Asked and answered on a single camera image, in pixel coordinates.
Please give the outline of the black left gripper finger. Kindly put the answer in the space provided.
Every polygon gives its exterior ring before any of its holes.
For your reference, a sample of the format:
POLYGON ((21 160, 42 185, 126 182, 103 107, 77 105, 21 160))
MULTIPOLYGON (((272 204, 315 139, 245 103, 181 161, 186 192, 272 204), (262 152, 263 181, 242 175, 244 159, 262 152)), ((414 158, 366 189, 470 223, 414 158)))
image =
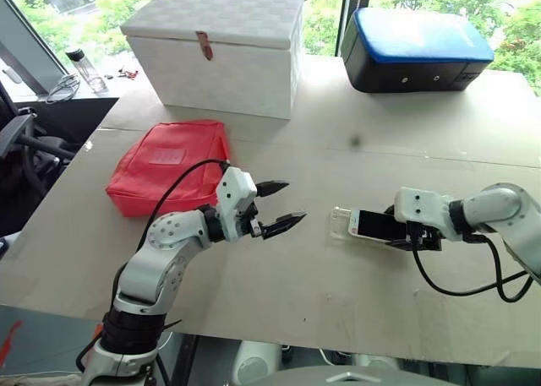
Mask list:
POLYGON ((280 180, 270 180, 257 183, 257 196, 261 198, 271 196, 272 194, 281 191, 283 188, 286 188, 288 185, 288 182, 280 180))
POLYGON ((261 226, 261 236, 264 239, 269 239, 274 236, 292 229, 299 223, 307 214, 305 212, 296 212, 278 217, 273 223, 261 226))

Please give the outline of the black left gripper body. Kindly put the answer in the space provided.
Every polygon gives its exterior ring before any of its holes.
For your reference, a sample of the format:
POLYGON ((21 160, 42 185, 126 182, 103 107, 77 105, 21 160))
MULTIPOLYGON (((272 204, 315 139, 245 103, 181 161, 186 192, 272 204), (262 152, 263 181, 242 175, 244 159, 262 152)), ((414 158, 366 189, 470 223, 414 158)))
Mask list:
POLYGON ((243 234, 251 237, 262 236, 262 224, 259 222, 258 209, 254 202, 243 212, 243 234))

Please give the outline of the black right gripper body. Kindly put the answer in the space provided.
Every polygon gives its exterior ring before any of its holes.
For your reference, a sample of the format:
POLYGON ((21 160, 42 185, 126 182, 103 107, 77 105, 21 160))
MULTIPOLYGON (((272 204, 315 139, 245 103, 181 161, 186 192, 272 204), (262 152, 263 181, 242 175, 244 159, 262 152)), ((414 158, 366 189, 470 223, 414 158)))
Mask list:
POLYGON ((442 250, 441 234, 434 227, 425 226, 418 222, 408 221, 406 223, 406 246, 407 251, 413 250, 413 240, 417 239, 417 250, 435 251, 442 250))

